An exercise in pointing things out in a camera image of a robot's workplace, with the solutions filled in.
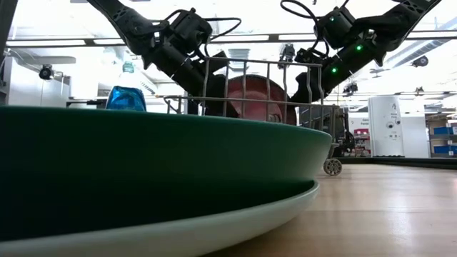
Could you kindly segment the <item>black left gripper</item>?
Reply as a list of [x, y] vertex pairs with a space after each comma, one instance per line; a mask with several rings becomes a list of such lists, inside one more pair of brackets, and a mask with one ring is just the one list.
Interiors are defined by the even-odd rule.
[[[202, 96], [204, 93], [204, 79], [206, 72], [202, 65], [191, 59], [193, 52], [201, 54], [199, 44], [186, 45], [185, 41], [170, 39], [154, 43], [152, 40], [142, 44], [142, 60], [147, 69], [154, 64], [158, 70], [166, 74], [181, 88], [192, 96]], [[205, 59], [203, 67], [208, 71], [218, 71], [225, 67], [229, 59], [225, 51]], [[225, 116], [238, 118], [239, 114], [228, 101], [223, 101], [225, 92], [225, 76], [210, 76], [206, 83], [205, 100], [206, 116]]]

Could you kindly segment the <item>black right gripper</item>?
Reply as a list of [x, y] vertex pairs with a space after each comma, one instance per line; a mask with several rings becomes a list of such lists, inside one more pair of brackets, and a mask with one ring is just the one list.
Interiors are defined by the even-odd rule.
[[[347, 78], [361, 70], [372, 61], [383, 63], [384, 48], [370, 39], [359, 39], [343, 47], [334, 56], [324, 62], [321, 68], [321, 88], [330, 93]], [[322, 64], [323, 53], [309, 48], [299, 49], [294, 59], [302, 64]], [[296, 77], [298, 89], [292, 96], [295, 103], [309, 104], [321, 99], [318, 89], [317, 74], [300, 73]]]

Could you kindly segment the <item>red flower plate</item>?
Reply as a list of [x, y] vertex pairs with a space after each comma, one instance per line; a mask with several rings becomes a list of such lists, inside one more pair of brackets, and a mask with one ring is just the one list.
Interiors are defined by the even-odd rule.
[[295, 126], [296, 107], [276, 82], [259, 75], [237, 76], [228, 80], [226, 97], [217, 116], [267, 121]]

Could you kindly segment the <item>dark green deep plate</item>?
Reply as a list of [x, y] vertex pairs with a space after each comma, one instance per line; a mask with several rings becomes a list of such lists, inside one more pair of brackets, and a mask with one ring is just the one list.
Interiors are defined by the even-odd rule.
[[0, 107], [0, 242], [282, 200], [312, 186], [331, 141], [215, 116]]

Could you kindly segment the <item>pale mint plate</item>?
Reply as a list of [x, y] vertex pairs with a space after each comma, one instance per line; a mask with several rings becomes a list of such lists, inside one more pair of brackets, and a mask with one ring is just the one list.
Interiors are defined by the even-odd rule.
[[63, 236], [0, 243], [0, 257], [197, 257], [268, 233], [318, 195], [312, 181], [294, 196], [237, 211]]

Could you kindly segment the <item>black equipment cart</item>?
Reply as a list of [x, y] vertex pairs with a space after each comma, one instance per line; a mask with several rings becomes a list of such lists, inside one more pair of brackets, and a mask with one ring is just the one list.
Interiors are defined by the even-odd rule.
[[303, 127], [326, 132], [333, 137], [332, 158], [344, 157], [345, 153], [355, 149], [355, 139], [348, 130], [347, 109], [332, 107], [300, 107], [298, 124]]

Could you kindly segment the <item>white kiosk cabinet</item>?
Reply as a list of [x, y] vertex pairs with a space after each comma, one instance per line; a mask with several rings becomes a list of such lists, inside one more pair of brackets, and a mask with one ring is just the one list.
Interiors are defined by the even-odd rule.
[[399, 100], [396, 96], [374, 96], [368, 100], [372, 157], [404, 157]]

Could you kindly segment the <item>blue dish soap bottle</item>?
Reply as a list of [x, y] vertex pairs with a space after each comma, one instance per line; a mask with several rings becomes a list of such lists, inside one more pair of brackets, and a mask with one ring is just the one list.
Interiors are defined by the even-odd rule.
[[109, 93], [106, 109], [147, 111], [144, 93], [139, 88], [132, 62], [125, 61], [122, 64], [121, 73]]

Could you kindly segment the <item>ceiling light bar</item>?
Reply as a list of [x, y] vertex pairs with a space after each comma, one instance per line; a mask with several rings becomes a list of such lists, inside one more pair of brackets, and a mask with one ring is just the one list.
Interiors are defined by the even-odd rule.
[[[213, 40], [212, 44], [252, 44], [252, 43], [312, 43], [316, 37], [311, 33], [293, 34], [235, 34], [222, 36]], [[413, 31], [407, 40], [457, 39], [457, 29]], [[6, 42], [7, 48], [64, 48], [94, 46], [124, 46], [118, 38], [85, 38], [85, 39], [27, 39]]]

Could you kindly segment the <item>black aluminium table frame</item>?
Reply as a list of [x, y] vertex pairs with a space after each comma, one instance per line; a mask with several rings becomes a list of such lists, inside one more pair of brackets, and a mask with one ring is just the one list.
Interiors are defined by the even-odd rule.
[[342, 164], [376, 164], [389, 166], [410, 166], [457, 171], [457, 158], [404, 158], [404, 157], [338, 157]]

